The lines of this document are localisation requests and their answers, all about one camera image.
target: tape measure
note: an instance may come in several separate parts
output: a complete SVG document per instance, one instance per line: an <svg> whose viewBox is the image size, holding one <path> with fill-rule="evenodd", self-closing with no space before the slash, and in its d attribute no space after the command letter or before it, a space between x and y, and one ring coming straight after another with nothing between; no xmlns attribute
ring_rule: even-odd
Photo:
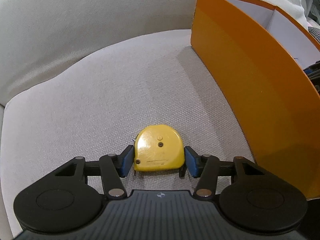
<svg viewBox="0 0 320 240"><path fill-rule="evenodd" d="M136 171L161 171L180 168L184 162L183 142L172 127L160 124L143 129L134 143Z"/></svg>

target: fabric seat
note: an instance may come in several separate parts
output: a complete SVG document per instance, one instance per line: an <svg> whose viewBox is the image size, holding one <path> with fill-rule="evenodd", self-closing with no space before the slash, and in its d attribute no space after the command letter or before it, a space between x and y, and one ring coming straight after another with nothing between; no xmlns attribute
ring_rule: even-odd
<svg viewBox="0 0 320 240"><path fill-rule="evenodd" d="M3 121L4 107L0 105L0 143L1 143L1 131ZM2 201L1 183L0 183L0 234L1 239L11 239L12 233L10 231L9 222L7 219L7 212Z"/></svg>
<svg viewBox="0 0 320 240"><path fill-rule="evenodd" d="M14 235L12 208L25 187L75 156L120 154L151 124L174 127L185 145L221 160L252 159L244 135L214 79L190 46L190 30L133 38L85 57L9 101L4 111L0 178ZM177 171L123 179L132 189L189 189ZM219 182L218 191L229 179ZM89 184L100 192L99 178Z"/></svg>
<svg viewBox="0 0 320 240"><path fill-rule="evenodd" d="M0 0L0 107L106 46L191 28L195 4L196 0ZM1 205L2 198L0 239L10 240Z"/></svg>

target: sofa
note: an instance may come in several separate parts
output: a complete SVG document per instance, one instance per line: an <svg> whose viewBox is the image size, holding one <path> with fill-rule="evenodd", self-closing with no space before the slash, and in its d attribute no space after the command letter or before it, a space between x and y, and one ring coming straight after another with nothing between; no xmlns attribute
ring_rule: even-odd
<svg viewBox="0 0 320 240"><path fill-rule="evenodd" d="M0 0L0 239L21 231L12 206L21 190L75 156L120 154L151 124L174 127L199 154L253 160L190 46L195 3ZM127 192L196 182L177 171L123 179ZM217 191L229 183L219 179ZM102 192L99 178L88 184Z"/></svg>

